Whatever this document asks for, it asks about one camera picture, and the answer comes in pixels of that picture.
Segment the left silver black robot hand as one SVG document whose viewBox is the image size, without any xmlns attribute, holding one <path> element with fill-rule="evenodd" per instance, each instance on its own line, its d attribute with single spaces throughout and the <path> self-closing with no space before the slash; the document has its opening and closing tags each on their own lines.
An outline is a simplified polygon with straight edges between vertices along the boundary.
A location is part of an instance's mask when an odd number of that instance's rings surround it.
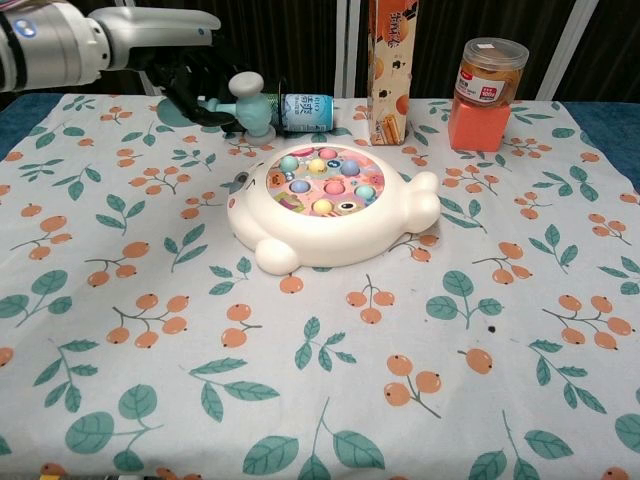
<svg viewBox="0 0 640 480">
<path fill-rule="evenodd" d="M 235 117 L 198 99 L 230 101 L 231 78 L 249 69 L 214 15 L 189 9 L 105 7 L 89 14 L 110 46 L 110 71 L 143 72 L 193 123 L 230 131 Z"/>
</svg>

